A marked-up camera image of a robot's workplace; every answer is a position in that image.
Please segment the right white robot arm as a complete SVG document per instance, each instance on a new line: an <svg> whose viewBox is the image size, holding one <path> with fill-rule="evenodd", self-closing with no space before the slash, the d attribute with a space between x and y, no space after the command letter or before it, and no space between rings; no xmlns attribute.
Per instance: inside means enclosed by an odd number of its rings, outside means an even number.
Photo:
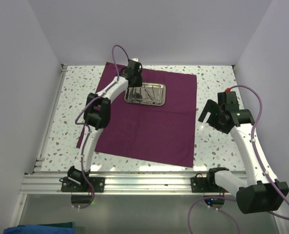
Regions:
<svg viewBox="0 0 289 234"><path fill-rule="evenodd" d="M217 101L208 100L198 119L219 132L231 135L247 174L241 180L225 168L211 168L206 175L210 191L224 189L235 198L244 214L277 211L289 193L286 182L280 182L270 168L253 129L255 120L248 109L240 109L234 91L220 92Z"/></svg>

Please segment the steel instrument tray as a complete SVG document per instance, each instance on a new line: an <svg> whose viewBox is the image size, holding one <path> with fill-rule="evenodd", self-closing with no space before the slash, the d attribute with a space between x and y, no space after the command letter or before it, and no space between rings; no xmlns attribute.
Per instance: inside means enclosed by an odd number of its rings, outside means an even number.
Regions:
<svg viewBox="0 0 289 234"><path fill-rule="evenodd" d="M165 97L166 86L164 84L143 82L141 87L128 88L124 100L130 104L163 106Z"/></svg>

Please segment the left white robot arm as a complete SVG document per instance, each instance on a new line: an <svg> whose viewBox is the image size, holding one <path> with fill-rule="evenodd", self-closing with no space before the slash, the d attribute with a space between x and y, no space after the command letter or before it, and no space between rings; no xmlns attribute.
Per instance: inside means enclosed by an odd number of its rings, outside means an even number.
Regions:
<svg viewBox="0 0 289 234"><path fill-rule="evenodd" d="M108 126L111 117L111 102L130 87L142 86L141 63L128 60L128 64L101 91L89 94L86 106L75 120L75 124L83 126L83 141L81 142L78 162L68 170L67 179L78 191L93 191L88 176L92 155L103 130Z"/></svg>

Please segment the purple cloth wrap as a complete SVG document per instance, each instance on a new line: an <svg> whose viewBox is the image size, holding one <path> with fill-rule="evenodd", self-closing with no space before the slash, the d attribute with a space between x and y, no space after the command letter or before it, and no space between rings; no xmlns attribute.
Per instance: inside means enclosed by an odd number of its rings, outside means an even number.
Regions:
<svg viewBox="0 0 289 234"><path fill-rule="evenodd" d="M107 63L97 92L105 88L122 68ZM110 122L101 133L94 152L192 167L196 76L143 68L142 82L164 84L165 104L130 104L124 100L125 92L121 93L111 102Z"/></svg>

